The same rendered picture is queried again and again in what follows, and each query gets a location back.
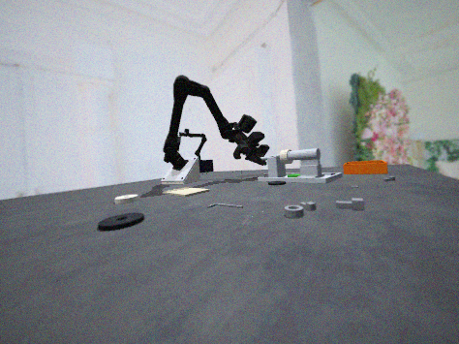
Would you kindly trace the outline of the white flat disc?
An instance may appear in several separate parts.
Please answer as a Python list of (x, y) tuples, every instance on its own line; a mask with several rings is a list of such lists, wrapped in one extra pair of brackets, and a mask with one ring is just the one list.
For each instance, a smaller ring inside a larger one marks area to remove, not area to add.
[(115, 204), (133, 203), (138, 201), (138, 195), (129, 195), (115, 198)]

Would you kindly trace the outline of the orange shallow tray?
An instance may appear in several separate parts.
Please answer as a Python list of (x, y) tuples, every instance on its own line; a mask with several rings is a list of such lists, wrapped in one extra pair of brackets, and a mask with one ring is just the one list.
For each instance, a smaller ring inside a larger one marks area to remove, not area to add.
[(387, 162), (383, 160), (347, 162), (343, 165), (343, 168), (344, 174), (388, 173)]

